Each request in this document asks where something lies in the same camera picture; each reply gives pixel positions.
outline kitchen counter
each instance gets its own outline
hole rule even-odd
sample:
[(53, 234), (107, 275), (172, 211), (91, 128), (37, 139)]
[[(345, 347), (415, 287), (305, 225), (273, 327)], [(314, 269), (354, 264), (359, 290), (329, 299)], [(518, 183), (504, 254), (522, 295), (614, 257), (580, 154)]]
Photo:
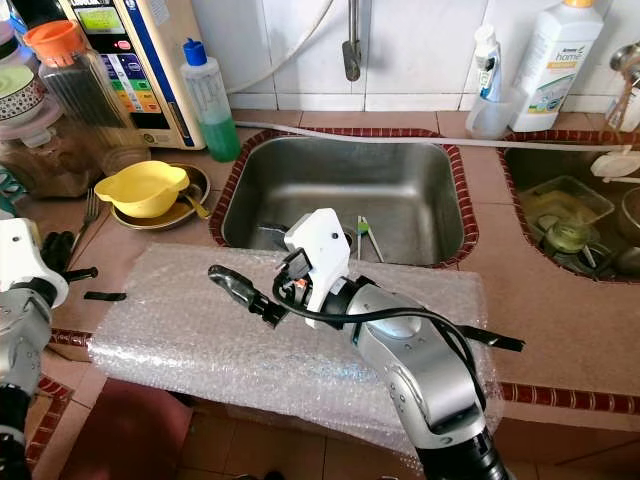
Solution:
[[(452, 138), (464, 137), (465, 116), (465, 112), (236, 112), (236, 118), (242, 120), (302, 127), (417, 127)], [(557, 128), (593, 130), (596, 122), (596, 116), (565, 114)], [(241, 140), (256, 133), (248, 129), (239, 132)], [(553, 396), (558, 392), (530, 386), (640, 396), (640, 285), (594, 282), (556, 266), (524, 237), (496, 150), (461, 147), (460, 151), (480, 236), (474, 250), (457, 268), (482, 276), (489, 328), (527, 342), (520, 354), (493, 352), (500, 380), (522, 387), (519, 394), (527, 392), (534, 397), (529, 399), (531, 403), (541, 400), (535, 398), (538, 393)], [(214, 162), (206, 152), (157, 150), (153, 157), (205, 169), (212, 181), (209, 207), (219, 198), (232, 168), (232, 164)], [(38, 222), (44, 236), (53, 230), (77, 230), (84, 202), (25, 198), (18, 208), (23, 216)], [(52, 348), (67, 358), (86, 359), (85, 350), (73, 345), (81, 345), (87, 334), (95, 331), (110, 305), (83, 300), (84, 292), (121, 291), (136, 258), (152, 242), (216, 246), (207, 223), (195, 217), (174, 230), (139, 232), (120, 225), (103, 208), (72, 264), (72, 268), (95, 265), (100, 275), (72, 284), (69, 299), (54, 313), (53, 327), (62, 331), (57, 332), (58, 343)], [(586, 408), (595, 407), (596, 400), (594, 397), (594, 405)], [(618, 406), (621, 401), (629, 402), (637, 411), (631, 399), (616, 399)], [(527, 412), (509, 407), (507, 414), (517, 417)], [(640, 430), (637, 415), (616, 418), (624, 419), (618, 421), (621, 429)]]

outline sink basin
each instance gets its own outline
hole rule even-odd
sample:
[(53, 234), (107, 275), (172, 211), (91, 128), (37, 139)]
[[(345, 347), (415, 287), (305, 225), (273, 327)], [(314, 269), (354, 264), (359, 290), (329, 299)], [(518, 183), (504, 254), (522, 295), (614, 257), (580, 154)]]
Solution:
[[(461, 162), (455, 162), (456, 182), (464, 188)], [(387, 263), (438, 264), (455, 257), (465, 242), (452, 160), (433, 145), (281, 136), (256, 146), (234, 183), (232, 175), (220, 225), (216, 214), (212, 220), (214, 237), (219, 228), (222, 243), (231, 247), (275, 250), (258, 225), (290, 227), (326, 207), (337, 212), (352, 252), (357, 216), (367, 217)], [(362, 259), (378, 261), (366, 237)]]
[[(605, 153), (606, 149), (602, 152), (512, 149), (506, 151), (504, 159), (519, 199), (522, 198), (522, 193), (530, 188), (556, 177), (569, 175), (611, 201), (617, 210), (620, 208), (622, 196), (637, 185), (617, 182), (605, 183), (602, 179), (594, 177), (590, 170), (591, 164)], [(578, 273), (609, 280), (628, 280), (609, 268), (614, 263), (615, 256), (630, 247), (627, 240), (618, 231), (616, 213), (611, 213), (598, 220), (593, 224), (593, 228), (598, 238), (597, 249), (604, 252), (601, 265), (595, 272), (585, 264), (586, 259), (580, 254), (578, 256), (558, 255), (554, 256), (554, 260)], [(526, 233), (530, 235), (532, 241), (537, 243), (540, 240), (539, 233), (532, 226), (529, 226)]]

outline yellow bowl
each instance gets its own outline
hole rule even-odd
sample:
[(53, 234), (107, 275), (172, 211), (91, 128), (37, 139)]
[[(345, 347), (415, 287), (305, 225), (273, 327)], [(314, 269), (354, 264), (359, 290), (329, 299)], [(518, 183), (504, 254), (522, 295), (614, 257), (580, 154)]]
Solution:
[(96, 195), (111, 202), (125, 215), (154, 218), (167, 212), (180, 190), (189, 186), (189, 176), (182, 168), (164, 162), (140, 162), (100, 181)]

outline red tile edging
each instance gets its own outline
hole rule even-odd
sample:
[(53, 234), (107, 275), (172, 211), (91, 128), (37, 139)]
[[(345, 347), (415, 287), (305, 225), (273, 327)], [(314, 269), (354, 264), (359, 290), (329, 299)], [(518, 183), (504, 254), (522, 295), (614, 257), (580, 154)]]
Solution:
[(586, 392), (508, 382), (501, 382), (500, 386), (504, 399), (509, 402), (640, 415), (640, 397), (632, 395)]
[(87, 348), (87, 342), (93, 336), (88, 332), (79, 332), (77, 330), (63, 330), (60, 328), (51, 329), (51, 338), (49, 343), (56, 345), (70, 345), (72, 347)]
[(61, 385), (46, 375), (40, 376), (38, 388), (41, 392), (47, 394), (47, 396), (52, 397), (52, 402), (49, 406), (49, 410), (47, 410), (47, 413), (42, 417), (40, 425), (38, 425), (31, 442), (27, 445), (25, 456), (27, 465), (31, 471), (33, 471), (38, 460), (40, 460), (42, 452), (49, 444), (49, 440), (51, 440), (51, 436), (53, 435), (53, 432), (55, 432), (67, 405), (69, 405), (71, 396), (73, 395), (73, 390)]
[[(590, 144), (590, 145), (602, 145), (602, 150), (607, 149), (607, 142), (619, 142), (624, 145), (638, 145), (640, 144), (640, 134), (639, 133), (621, 133), (619, 134), (619, 138), (616, 139), (613, 132), (598, 132), (592, 130), (543, 130), (540, 132), (514, 132), (507, 135), (504, 138), (505, 141), (517, 141), (517, 142), (531, 142), (531, 141), (557, 141), (557, 142), (580, 142), (582, 144)], [(522, 234), (527, 239), (534, 248), (540, 250), (539, 245), (533, 238), (531, 234), (531, 230), (529, 228), (529, 224), (525, 218), (524, 210), (522, 209), (522, 204), (520, 203), (520, 198), (518, 197), (518, 193), (516, 192), (515, 182), (513, 181), (513, 177), (511, 176), (511, 172), (509, 171), (509, 166), (507, 165), (507, 161), (505, 160), (505, 148), (498, 148), (498, 157), (500, 159), (500, 165), (502, 166), (502, 170), (504, 173), (505, 180), (507, 182), (507, 187), (509, 188), (509, 192), (511, 193), (511, 198), (513, 200), (513, 205), (516, 210), (516, 215), (518, 217), (518, 221), (520, 222), (520, 230)], [(557, 268), (561, 268), (562, 270), (576, 275), (578, 277), (586, 277), (594, 282), (602, 282), (602, 283), (640, 283), (640, 280), (635, 279), (625, 279), (625, 280), (616, 280), (616, 279), (607, 279), (607, 280), (599, 280), (593, 278), (591, 275), (586, 273), (575, 272), (566, 268), (564, 265), (560, 265), (556, 263), (553, 259), (547, 257), (548, 261), (550, 261)]]
[[(308, 128), (308, 130), (352, 137), (440, 137), (437, 133), (423, 128)], [(222, 223), (227, 211), (229, 210), (233, 193), (235, 192), (240, 176), (242, 175), (242, 171), (244, 170), (244, 166), (246, 165), (247, 159), (249, 158), (252, 150), (267, 140), (284, 136), (299, 135), (275, 130), (263, 130), (257, 135), (251, 137), (244, 144), (242, 152), (231, 170), (229, 179), (222, 190), (222, 195), (220, 196), (213, 214), (211, 215), (211, 219), (209, 220), (209, 231), (218, 245), (223, 247), (229, 246), (222, 237)], [(430, 265), (430, 267), (434, 268), (444, 268), (459, 263), (469, 255), (469, 253), (471, 253), (473, 247), (478, 243), (479, 237), (478, 223), (476, 222), (473, 214), (473, 207), (471, 206), (471, 197), (469, 196), (469, 188), (467, 187), (467, 180), (462, 167), (460, 150), (455, 145), (442, 145), (442, 148), (449, 156), (449, 161), (451, 162), (453, 181), (456, 187), (458, 205), (462, 216), (464, 239), (462, 246), (453, 257), (438, 264)]]

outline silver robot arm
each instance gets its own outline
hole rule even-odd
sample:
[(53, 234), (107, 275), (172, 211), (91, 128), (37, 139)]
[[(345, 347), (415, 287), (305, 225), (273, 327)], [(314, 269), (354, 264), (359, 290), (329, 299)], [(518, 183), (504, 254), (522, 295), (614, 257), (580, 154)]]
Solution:
[(0, 478), (29, 479), (24, 426), (67, 281), (40, 257), (35, 224), (0, 221)]
[[(306, 317), (310, 326), (352, 325), (354, 347), (388, 388), (430, 480), (513, 478), (493, 447), (473, 356), (458, 329), (368, 279), (350, 280), (349, 246), (333, 210), (305, 215), (284, 242), (293, 253), (274, 280), (276, 303), (220, 265), (209, 269), (209, 277), (273, 327), (287, 312)], [(295, 291), (301, 279), (312, 286), (309, 298)]]

